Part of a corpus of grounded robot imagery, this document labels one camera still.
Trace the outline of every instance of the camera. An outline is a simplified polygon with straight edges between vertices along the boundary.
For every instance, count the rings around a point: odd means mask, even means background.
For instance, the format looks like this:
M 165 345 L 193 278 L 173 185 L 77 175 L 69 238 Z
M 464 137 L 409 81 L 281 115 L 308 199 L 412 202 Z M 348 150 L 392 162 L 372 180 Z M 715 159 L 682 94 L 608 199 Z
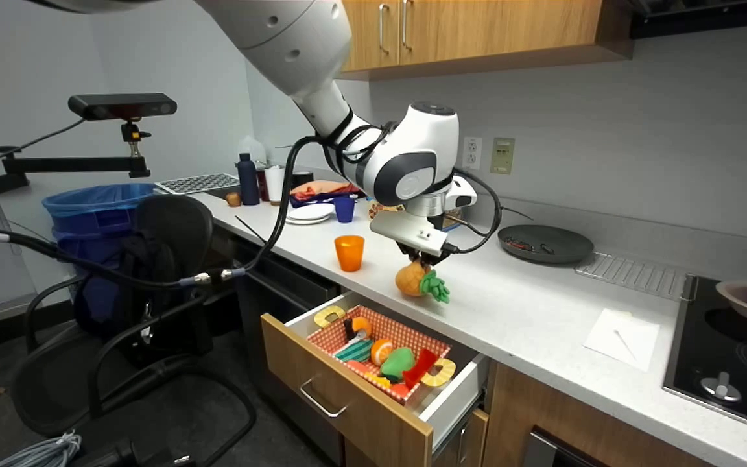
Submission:
M 84 119 L 143 119 L 173 115 L 177 101 L 165 94 L 77 94 L 68 99 L 68 108 Z

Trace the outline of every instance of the wooden cabinet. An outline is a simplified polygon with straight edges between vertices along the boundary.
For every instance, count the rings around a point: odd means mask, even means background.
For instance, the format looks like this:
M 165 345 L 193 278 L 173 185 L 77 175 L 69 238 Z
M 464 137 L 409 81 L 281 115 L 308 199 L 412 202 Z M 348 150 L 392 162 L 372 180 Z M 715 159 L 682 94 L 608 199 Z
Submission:
M 344 456 L 350 456 L 344 464 L 366 459 L 390 467 L 429 467 L 460 420 L 477 404 L 483 359 L 472 351 L 451 348 L 449 359 L 457 360 L 457 377 L 442 390 L 420 386 L 418 395 L 399 404 L 308 341 L 318 329 L 313 313 L 326 307 L 352 308 L 357 304 L 379 308 L 350 293 L 287 325 L 265 313 L 268 368 L 344 439 Z
M 344 79 L 615 60 L 631 53 L 623 0 L 344 0 Z
M 601 464 L 706 464 L 520 370 L 499 367 L 494 373 L 488 403 L 494 418 L 484 439 L 484 464 L 525 464 L 531 429 L 561 439 Z
M 433 454 L 431 467 L 479 467 L 488 431 L 488 412 L 472 409 L 466 420 L 451 434 L 451 439 Z M 344 444 L 342 467 L 379 467 L 352 444 Z

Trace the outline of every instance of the blue container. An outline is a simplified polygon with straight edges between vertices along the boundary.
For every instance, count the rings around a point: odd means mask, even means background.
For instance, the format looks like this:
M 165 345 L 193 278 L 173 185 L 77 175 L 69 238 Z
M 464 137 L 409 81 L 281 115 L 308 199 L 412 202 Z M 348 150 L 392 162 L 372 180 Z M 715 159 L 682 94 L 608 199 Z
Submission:
M 102 185 L 45 198 L 55 221 L 55 238 L 102 237 L 133 228 L 134 208 L 150 198 L 155 185 Z
M 119 247 L 133 232 L 134 208 L 154 193 L 155 185 L 105 185 L 59 193 L 45 198 L 41 206 L 55 221 L 62 254 L 115 269 Z M 117 284 L 94 278 L 81 293 L 92 308 L 89 320 L 108 325 L 119 297 Z
M 123 247 L 125 238 L 128 238 L 128 233 L 66 237 L 66 238 L 58 238 L 58 247 L 68 258 L 77 258 L 77 260 L 117 269 L 117 254 L 119 254 L 119 247 Z M 89 304 L 89 320 L 94 325 L 107 328 L 112 322 L 112 316 L 115 316 L 115 307 L 117 307 L 117 298 L 119 298 L 119 285 L 107 280 L 107 278 L 92 278 L 81 289 L 81 298 Z

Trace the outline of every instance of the orange cup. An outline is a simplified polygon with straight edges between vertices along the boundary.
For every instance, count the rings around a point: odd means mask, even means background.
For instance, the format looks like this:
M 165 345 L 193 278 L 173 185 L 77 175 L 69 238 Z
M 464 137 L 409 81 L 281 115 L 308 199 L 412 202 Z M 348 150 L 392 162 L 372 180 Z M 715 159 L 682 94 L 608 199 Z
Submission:
M 363 268 L 366 237 L 337 237 L 337 260 L 344 272 L 356 272 Z

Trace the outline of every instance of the open drawer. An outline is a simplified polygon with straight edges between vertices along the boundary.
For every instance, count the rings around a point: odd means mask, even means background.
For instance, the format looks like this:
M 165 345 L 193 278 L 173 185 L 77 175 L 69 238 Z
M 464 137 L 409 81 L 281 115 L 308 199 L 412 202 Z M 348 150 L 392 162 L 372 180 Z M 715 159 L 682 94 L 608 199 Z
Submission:
M 356 293 L 333 298 L 287 325 L 265 313 L 263 333 L 268 368 L 286 386 L 298 391 L 298 396 L 313 404 L 313 409 L 321 412 L 344 437 L 344 442 L 373 464 L 431 464 L 446 437 L 479 396 L 484 373 L 483 359 L 451 343 L 446 359 L 457 364 L 453 378 L 438 390 L 420 386 L 407 403 L 396 403 L 308 341 L 308 335 L 318 329 L 313 313 L 326 307 L 369 307 L 386 313 L 381 307 Z

